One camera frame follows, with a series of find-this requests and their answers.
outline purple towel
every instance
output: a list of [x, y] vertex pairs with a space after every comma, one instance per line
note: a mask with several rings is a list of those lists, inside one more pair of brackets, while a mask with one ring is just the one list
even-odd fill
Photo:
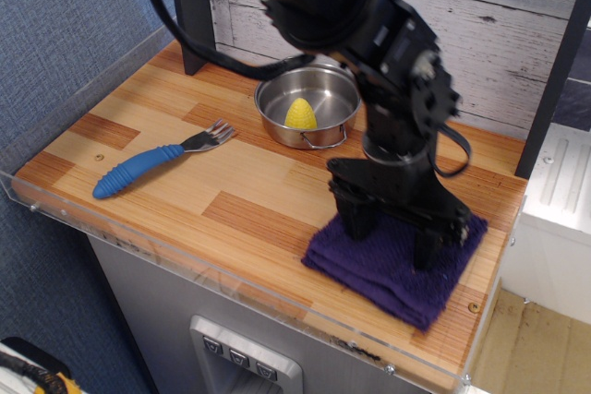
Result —
[[355, 241], [337, 215], [312, 237], [302, 263], [427, 331], [445, 308], [487, 228], [487, 221], [472, 216], [464, 246], [445, 245], [431, 269], [415, 270], [414, 225], [379, 213], [376, 228], [366, 239]]

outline robotic arm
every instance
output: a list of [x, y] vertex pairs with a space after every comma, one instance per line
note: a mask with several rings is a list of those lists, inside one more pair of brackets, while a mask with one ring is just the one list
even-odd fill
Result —
[[326, 54], [355, 75], [368, 109], [366, 160], [332, 159], [337, 209], [349, 235], [367, 236], [376, 211], [419, 229], [415, 267], [428, 269], [447, 242], [462, 242], [470, 209], [435, 172], [438, 133], [470, 155], [445, 125], [459, 95], [443, 69], [437, 36], [402, 0], [262, 0], [283, 38], [306, 54]]

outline stainless steel bowl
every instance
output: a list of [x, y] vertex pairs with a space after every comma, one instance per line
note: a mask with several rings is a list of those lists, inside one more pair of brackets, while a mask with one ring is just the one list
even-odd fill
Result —
[[[285, 126], [287, 110], [295, 99], [306, 99], [316, 115], [316, 129]], [[334, 148], [347, 140], [355, 124], [361, 98], [347, 71], [331, 65], [313, 64], [261, 82], [255, 103], [269, 135], [297, 149]]]

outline floor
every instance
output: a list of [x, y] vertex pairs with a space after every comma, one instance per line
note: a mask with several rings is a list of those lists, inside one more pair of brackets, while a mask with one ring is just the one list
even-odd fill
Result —
[[501, 290], [472, 381], [490, 394], [588, 394], [591, 325]]

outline wooden tabletop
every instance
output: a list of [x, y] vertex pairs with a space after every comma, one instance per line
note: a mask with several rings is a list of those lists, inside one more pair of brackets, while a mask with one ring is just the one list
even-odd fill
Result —
[[[523, 142], [453, 125], [474, 155], [464, 174], [442, 182], [488, 220], [489, 230], [424, 334], [300, 263], [310, 237], [336, 213], [326, 161], [363, 157], [364, 112], [341, 147], [290, 149], [263, 129], [256, 84], [215, 66], [186, 76], [172, 43], [27, 163], [13, 186], [24, 201], [83, 231], [201, 283], [215, 281], [219, 291], [346, 351], [354, 342], [349, 352], [396, 364], [423, 386], [451, 390], [483, 321], [484, 309], [469, 306], [484, 307], [490, 298], [523, 198], [525, 181], [513, 176]], [[220, 148], [171, 161], [116, 197], [92, 197], [118, 163], [180, 143], [220, 117], [236, 129]], [[440, 166], [452, 169], [463, 159], [442, 137]]]

